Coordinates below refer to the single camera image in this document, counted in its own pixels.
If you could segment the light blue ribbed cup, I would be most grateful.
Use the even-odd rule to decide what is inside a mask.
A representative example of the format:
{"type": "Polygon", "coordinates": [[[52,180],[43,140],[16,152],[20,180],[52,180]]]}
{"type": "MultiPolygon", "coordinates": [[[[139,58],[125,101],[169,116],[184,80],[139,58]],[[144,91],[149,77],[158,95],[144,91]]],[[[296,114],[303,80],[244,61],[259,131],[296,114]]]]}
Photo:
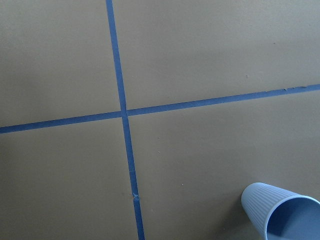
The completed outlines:
{"type": "Polygon", "coordinates": [[[244,189],[241,205],[264,240],[320,238],[320,202],[310,196],[256,182],[244,189]]]}

